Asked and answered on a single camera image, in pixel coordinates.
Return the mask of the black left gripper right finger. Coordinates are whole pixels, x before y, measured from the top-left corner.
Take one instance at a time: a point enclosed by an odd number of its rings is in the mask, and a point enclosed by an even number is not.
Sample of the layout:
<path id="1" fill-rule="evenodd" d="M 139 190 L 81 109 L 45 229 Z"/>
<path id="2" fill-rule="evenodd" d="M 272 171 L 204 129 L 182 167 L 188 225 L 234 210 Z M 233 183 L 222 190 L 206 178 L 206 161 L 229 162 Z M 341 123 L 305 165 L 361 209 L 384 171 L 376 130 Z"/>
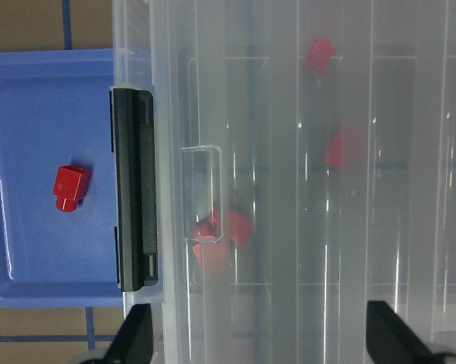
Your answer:
<path id="1" fill-rule="evenodd" d="M 374 363 L 439 363 L 385 301 L 366 305 L 366 350 Z"/>

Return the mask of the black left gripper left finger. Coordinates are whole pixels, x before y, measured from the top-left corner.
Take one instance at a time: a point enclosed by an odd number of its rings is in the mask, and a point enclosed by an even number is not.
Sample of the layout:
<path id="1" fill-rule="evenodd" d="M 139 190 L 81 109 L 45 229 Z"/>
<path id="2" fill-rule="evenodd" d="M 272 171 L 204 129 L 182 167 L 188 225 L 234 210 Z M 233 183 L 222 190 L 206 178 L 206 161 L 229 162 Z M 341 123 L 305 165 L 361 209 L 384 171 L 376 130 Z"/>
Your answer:
<path id="1" fill-rule="evenodd" d="M 102 358 L 104 363 L 150 363 L 153 357 L 153 321 L 150 304 L 131 307 L 115 339 Z"/>

